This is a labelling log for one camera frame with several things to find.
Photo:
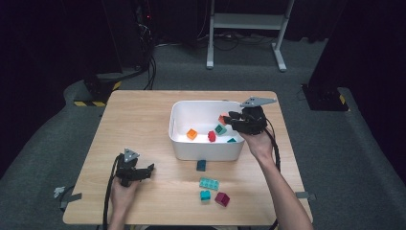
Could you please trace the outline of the grey tape strip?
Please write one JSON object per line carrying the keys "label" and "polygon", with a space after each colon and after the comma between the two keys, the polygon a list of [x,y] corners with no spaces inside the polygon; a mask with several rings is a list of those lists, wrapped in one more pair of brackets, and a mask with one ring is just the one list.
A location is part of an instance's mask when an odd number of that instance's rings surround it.
{"label": "grey tape strip", "polygon": [[307,199],[307,200],[316,200],[317,199],[316,195],[310,194],[309,192],[306,192],[306,191],[296,192],[295,195],[298,199]]}
{"label": "grey tape strip", "polygon": [[81,198],[82,198],[82,193],[70,195],[66,200],[62,200],[60,202],[59,209],[61,211],[65,211],[70,202],[80,200]]}

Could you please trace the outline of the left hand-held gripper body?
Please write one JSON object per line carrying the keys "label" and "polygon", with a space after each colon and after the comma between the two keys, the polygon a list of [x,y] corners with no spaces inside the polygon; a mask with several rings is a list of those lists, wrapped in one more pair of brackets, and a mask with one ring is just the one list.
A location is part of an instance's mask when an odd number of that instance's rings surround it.
{"label": "left hand-held gripper body", "polygon": [[124,152],[119,155],[116,176],[120,179],[122,186],[129,187],[133,181],[139,181],[139,178],[136,178],[139,156],[139,153],[131,149],[124,149]]}

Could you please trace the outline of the white plastic bin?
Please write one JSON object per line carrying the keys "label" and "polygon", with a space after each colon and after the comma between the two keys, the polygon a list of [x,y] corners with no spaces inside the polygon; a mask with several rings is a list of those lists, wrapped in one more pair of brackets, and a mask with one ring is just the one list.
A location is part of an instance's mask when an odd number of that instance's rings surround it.
{"label": "white plastic bin", "polygon": [[[180,101],[173,105],[169,119],[169,138],[180,160],[235,161],[239,158],[244,140],[239,134],[226,125],[227,132],[216,135],[210,142],[208,132],[221,123],[217,120],[222,112],[240,112],[238,102],[229,101]],[[194,140],[187,137],[193,128],[197,131]],[[227,143],[235,138],[235,143]]]}

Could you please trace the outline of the black yellow-striped stand base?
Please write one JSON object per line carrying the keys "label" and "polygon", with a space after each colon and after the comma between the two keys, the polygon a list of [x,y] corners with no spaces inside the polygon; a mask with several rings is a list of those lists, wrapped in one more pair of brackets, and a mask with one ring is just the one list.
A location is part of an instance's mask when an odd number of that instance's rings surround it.
{"label": "black yellow-striped stand base", "polygon": [[337,90],[324,91],[317,87],[302,85],[305,99],[311,110],[316,111],[348,111],[349,107],[344,96]]}
{"label": "black yellow-striped stand base", "polygon": [[106,106],[111,94],[122,84],[120,80],[101,80],[97,76],[84,79],[83,83],[90,97],[89,99],[74,99],[75,106]]}

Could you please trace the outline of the white metal stand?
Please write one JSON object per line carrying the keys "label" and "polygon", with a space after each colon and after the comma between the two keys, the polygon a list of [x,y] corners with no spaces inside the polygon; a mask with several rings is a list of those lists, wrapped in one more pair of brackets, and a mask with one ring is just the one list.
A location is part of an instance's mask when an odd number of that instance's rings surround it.
{"label": "white metal stand", "polygon": [[278,31],[277,41],[271,44],[279,70],[285,72],[287,67],[282,57],[281,46],[290,19],[295,0],[288,0],[284,14],[245,14],[220,13],[215,11],[215,0],[210,5],[209,41],[207,47],[206,68],[214,68],[214,30],[215,29],[245,29]]}

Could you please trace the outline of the crimson toy block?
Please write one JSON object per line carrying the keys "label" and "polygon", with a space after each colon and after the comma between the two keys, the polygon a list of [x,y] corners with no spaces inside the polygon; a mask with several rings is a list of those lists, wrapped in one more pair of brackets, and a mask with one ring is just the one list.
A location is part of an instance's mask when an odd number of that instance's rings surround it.
{"label": "crimson toy block", "polygon": [[229,204],[229,202],[230,202],[230,198],[229,198],[229,196],[228,196],[227,194],[222,193],[222,192],[219,192],[219,193],[216,195],[214,201],[215,201],[216,203],[218,203],[219,205],[221,205],[221,206],[223,206],[223,207],[226,207],[226,206]]}

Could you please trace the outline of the person's right hand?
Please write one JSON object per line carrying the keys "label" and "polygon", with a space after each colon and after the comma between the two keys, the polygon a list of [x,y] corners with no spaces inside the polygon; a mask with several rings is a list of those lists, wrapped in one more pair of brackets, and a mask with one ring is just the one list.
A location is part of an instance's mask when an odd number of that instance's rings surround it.
{"label": "person's right hand", "polygon": [[265,131],[257,135],[241,133],[240,136],[246,141],[249,150],[260,163],[273,161],[273,145]]}

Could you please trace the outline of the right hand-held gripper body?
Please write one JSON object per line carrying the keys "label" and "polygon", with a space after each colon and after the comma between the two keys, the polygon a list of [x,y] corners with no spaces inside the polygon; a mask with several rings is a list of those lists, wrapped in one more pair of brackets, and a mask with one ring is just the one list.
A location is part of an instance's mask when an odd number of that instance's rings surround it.
{"label": "right hand-held gripper body", "polygon": [[270,98],[250,97],[243,102],[240,105],[242,110],[236,122],[236,131],[250,135],[262,133],[267,127],[267,118],[262,106],[276,101]]}

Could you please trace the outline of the dark equipment rack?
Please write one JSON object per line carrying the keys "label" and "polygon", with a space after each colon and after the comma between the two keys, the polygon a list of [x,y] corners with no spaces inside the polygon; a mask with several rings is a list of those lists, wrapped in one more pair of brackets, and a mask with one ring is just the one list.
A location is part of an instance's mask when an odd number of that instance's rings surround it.
{"label": "dark equipment rack", "polygon": [[146,0],[124,0],[126,62],[134,69],[146,69],[152,56],[153,36],[147,24]]}

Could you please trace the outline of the person's left hand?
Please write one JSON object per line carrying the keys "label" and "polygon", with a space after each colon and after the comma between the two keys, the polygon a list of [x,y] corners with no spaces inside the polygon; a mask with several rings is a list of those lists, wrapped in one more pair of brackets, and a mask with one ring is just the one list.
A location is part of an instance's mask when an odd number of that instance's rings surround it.
{"label": "person's left hand", "polygon": [[113,179],[111,188],[111,202],[114,214],[125,214],[128,212],[135,198],[139,181],[132,182],[128,187],[121,185],[121,180],[117,177]]}

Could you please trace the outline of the dark curtain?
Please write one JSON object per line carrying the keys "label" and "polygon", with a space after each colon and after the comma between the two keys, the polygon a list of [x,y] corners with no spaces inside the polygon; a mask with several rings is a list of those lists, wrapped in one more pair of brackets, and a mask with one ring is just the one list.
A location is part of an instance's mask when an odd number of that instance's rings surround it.
{"label": "dark curtain", "polygon": [[406,0],[347,0],[308,85],[347,87],[406,180]]}
{"label": "dark curtain", "polygon": [[86,75],[64,0],[0,0],[0,179]]}

